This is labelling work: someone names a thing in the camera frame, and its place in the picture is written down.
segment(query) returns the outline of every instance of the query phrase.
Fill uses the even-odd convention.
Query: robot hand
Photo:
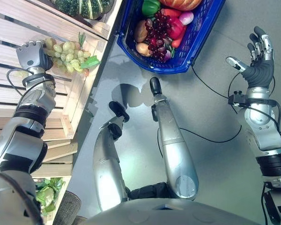
[[[249,88],[268,88],[274,75],[274,50],[270,37],[260,27],[256,26],[254,31],[258,37],[251,34],[253,44],[248,44],[251,66],[232,56],[227,57],[226,62],[243,75]]]
[[[43,45],[42,41],[29,41],[16,50],[22,68],[40,67],[46,71],[53,66],[49,56],[44,53]]]

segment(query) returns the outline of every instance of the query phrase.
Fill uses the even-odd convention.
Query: red grapes
[[[155,20],[146,20],[146,29],[148,36],[145,41],[149,43],[148,49],[152,53],[152,57],[160,62],[165,62],[164,57],[167,52],[164,47],[164,38],[168,37],[171,32],[171,18],[163,15],[159,10],[155,13]]]

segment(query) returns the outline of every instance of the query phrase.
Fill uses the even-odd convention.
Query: grape bunch
[[[149,43],[148,49],[152,57],[160,62],[165,62],[164,57],[167,50],[164,46],[164,39],[170,35],[171,32],[171,18],[168,15],[163,15],[161,11],[155,13],[155,20],[146,20],[146,30],[148,36],[145,41]]]
[[[78,73],[84,73],[86,76],[89,74],[89,70],[82,69],[81,64],[90,57],[90,53],[83,51],[78,42],[70,41],[57,44],[56,40],[48,38],[45,40],[45,45],[45,53],[52,57],[54,66],[60,72],[71,74],[77,71]]]

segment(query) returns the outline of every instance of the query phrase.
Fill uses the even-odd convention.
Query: carrot
[[[184,26],[184,27],[183,27],[183,30],[182,30],[182,32],[181,32],[181,34],[179,35],[179,37],[178,37],[176,40],[173,40],[173,41],[172,41],[172,47],[173,47],[173,48],[178,48],[178,47],[180,46],[181,41],[182,41],[182,39],[183,39],[183,37],[184,37],[186,28],[187,28],[187,26]]]
[[[171,9],[171,8],[163,8],[161,10],[161,13],[163,15],[169,15],[169,16],[173,16],[173,17],[179,17],[181,15],[181,11],[176,10],[176,9]]]

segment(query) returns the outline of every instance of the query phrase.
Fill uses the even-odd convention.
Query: green squash
[[[82,0],[81,5],[81,16],[86,19],[95,20],[101,13],[102,8],[100,7],[99,0]]]
[[[111,10],[114,0],[99,0],[99,2],[100,7],[102,8],[102,13],[106,14]]]
[[[56,9],[69,16],[78,15],[79,0],[52,0]]]

